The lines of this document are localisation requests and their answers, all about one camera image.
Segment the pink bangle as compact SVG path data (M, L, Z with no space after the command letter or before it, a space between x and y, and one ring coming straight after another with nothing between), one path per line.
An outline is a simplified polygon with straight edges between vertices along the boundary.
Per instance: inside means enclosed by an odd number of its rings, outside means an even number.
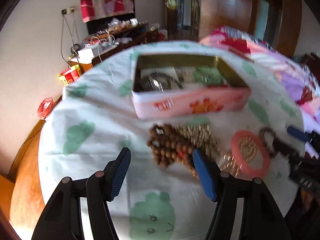
M239 166L242 173L248 178L260 177L267 175L270 166L270 158L260 138L247 130L239 130L235 133L231 140L231 150L236 165ZM249 161L260 152L263 158L262 167L260 169L252 168Z

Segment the silver wrist watch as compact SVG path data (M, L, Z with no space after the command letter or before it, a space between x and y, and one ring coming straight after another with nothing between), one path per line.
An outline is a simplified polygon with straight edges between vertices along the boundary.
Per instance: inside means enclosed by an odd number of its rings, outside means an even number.
M171 90L172 84L182 89L182 85L173 77L164 73L151 73L148 76L141 78L140 84L143 91L159 91L164 92L165 90Z

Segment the wall power socket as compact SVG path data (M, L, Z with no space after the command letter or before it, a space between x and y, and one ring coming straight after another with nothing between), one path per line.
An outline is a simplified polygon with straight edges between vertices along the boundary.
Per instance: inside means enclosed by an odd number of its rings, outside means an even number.
M75 11L75 7L67 7L66 9L62 9L61 14L62 15L68 15L72 14Z

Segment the white green cloud cloth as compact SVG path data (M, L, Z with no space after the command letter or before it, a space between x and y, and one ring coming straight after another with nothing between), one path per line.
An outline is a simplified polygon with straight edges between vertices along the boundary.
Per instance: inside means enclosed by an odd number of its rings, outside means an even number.
M181 95L133 91L134 75L144 56L156 59L166 72L181 64L194 70L209 65L230 67L248 85L244 91L214 89L211 106L193 111L208 98L188 90ZM289 75L305 77L301 66L282 56L258 54L247 61L221 47L195 42L158 42L126 49L82 75L63 89L62 100L46 119L39 144L39 176L48 201L64 177L87 178L131 151L131 164L110 211L120 239L204 239L216 205L200 182L181 165L154 164L146 142L153 125L210 126L219 150L228 151L239 130L257 134L268 126L299 151L309 145L289 136L293 125L319 130L318 121L297 105L284 84Z

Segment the white box appliance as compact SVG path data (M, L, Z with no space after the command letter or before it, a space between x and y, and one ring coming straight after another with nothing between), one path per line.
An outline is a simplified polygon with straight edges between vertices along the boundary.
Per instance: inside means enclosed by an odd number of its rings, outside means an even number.
M84 61L92 61L93 58L99 56L100 46L84 47L78 51L79 58Z

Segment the green jade bangle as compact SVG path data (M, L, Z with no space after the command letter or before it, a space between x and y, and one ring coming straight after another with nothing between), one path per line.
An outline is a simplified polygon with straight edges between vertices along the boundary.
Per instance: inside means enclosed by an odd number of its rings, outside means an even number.
M202 83L206 86L220 86L223 84L222 75L215 67L197 67L193 73L193 77L195 82Z

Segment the wooden tv cabinet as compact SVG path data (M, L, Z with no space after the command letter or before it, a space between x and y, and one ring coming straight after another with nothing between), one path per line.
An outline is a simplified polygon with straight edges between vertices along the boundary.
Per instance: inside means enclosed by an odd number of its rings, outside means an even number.
M105 35L90 36L84 40L84 47L100 46L99 56L92 61L84 61L79 58L78 52L68 63L73 66L78 64L82 71L86 72L105 59L125 49L147 43L155 43L163 40L165 35L155 27L149 27L146 23L134 27L126 27Z

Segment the red lined waste basket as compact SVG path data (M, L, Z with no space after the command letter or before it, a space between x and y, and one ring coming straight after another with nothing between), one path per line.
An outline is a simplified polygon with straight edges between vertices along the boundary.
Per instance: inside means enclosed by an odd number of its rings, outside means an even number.
M53 98L45 98L37 109L37 116L41 120L45 120L55 107Z

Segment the wooden wardrobe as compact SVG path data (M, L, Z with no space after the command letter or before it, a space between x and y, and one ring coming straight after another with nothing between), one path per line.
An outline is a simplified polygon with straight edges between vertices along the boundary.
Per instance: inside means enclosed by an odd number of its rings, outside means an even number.
M302 22L302 0L165 0L168 38L198 41L223 25L254 34L264 2L269 6L264 40L280 53L293 56Z

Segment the pink patchwork quilt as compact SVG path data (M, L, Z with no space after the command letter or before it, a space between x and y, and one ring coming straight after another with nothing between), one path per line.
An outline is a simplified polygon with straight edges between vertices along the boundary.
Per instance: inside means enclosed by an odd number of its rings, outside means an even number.
M319 83L307 65L289 59L267 42L226 25L201 38L199 44L226 49L272 71L289 97L319 122Z

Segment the brown wooden bead mala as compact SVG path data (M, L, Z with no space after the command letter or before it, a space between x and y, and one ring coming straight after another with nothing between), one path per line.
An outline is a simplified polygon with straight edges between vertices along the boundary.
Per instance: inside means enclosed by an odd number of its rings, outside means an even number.
M195 146L177 128L170 124L153 125L146 145L151 150L156 165L167 168L178 163L183 165L195 178L199 178L193 161Z

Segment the television with patchwork cover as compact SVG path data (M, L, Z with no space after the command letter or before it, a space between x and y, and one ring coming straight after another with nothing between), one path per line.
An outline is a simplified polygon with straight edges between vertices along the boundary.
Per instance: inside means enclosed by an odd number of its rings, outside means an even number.
M135 0L80 0L80 9L89 34L107 28L114 18L126 21L136 16Z

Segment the pink cookie tin box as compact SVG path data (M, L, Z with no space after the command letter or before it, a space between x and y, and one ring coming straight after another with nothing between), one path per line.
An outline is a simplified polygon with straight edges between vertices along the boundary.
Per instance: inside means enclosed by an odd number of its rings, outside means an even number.
M142 91L138 84L143 69L181 67L215 67L223 78L220 86L196 89ZM142 54L137 58L132 85L132 100L139 119L161 119L181 115L240 111L244 108L251 88L235 69L219 56L199 54Z

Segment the red yellow carton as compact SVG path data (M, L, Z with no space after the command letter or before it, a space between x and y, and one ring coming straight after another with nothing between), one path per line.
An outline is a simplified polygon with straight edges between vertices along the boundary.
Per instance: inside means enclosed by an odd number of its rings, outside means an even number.
M61 72L58 79L64 86L67 86L76 81L81 75L82 69L78 64L76 64Z

